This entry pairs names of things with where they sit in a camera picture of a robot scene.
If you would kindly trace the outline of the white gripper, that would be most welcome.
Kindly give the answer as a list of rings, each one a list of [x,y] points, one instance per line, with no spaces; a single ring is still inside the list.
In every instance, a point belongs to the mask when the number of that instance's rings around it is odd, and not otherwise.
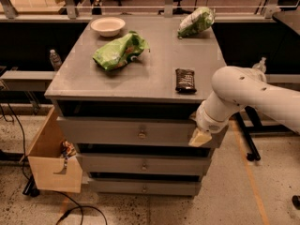
[[[211,118],[204,108],[205,102],[203,102],[196,111],[195,121],[197,127],[192,137],[190,138],[188,145],[193,147],[200,147],[205,143],[212,140],[211,133],[219,133],[228,125],[228,121],[217,121]]]

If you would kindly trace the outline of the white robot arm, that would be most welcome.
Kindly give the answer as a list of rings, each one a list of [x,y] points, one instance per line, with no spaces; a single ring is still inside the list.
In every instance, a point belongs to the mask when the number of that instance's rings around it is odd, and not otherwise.
[[[212,77],[213,91],[195,112],[197,124],[188,145],[200,147],[212,133],[246,106],[255,108],[293,132],[300,133],[300,93],[268,84],[257,68],[222,67]]]

